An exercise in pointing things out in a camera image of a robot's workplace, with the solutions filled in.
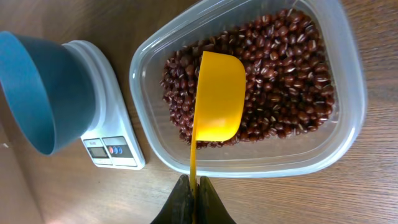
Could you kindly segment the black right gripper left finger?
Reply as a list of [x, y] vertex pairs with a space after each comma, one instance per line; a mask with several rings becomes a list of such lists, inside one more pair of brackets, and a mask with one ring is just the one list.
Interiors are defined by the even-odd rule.
[[173, 187], [161, 211], [151, 224], [192, 224], [194, 198], [190, 188], [190, 179], [181, 175]]

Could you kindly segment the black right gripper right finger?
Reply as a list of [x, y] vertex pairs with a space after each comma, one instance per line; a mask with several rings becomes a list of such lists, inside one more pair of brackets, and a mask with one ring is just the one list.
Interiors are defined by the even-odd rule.
[[200, 224], [236, 224], [205, 176], [200, 177], [198, 188], [197, 221]]

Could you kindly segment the white digital kitchen scale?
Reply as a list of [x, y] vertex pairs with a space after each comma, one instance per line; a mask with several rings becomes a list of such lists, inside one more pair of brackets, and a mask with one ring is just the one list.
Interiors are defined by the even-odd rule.
[[146, 161], [137, 141], [115, 72], [97, 46], [73, 40], [63, 46], [88, 72], [95, 93], [95, 115], [81, 141], [95, 166], [141, 170]]

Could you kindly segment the yellow plastic measuring scoop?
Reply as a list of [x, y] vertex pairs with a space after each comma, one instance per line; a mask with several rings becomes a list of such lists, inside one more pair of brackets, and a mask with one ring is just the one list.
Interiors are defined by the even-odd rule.
[[204, 51], [195, 100], [190, 149], [190, 187], [196, 190], [197, 141], [226, 141], [239, 129], [246, 94], [243, 63], [236, 57]]

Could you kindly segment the red adzuki beans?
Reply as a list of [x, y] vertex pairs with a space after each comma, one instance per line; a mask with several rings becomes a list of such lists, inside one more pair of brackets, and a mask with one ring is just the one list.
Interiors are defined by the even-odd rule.
[[335, 89], [319, 30], [304, 12], [290, 8], [198, 40], [165, 62], [160, 85], [180, 139], [192, 138], [197, 82], [204, 51], [243, 63], [246, 94], [237, 133], [197, 148], [232, 146], [316, 131], [333, 112]]

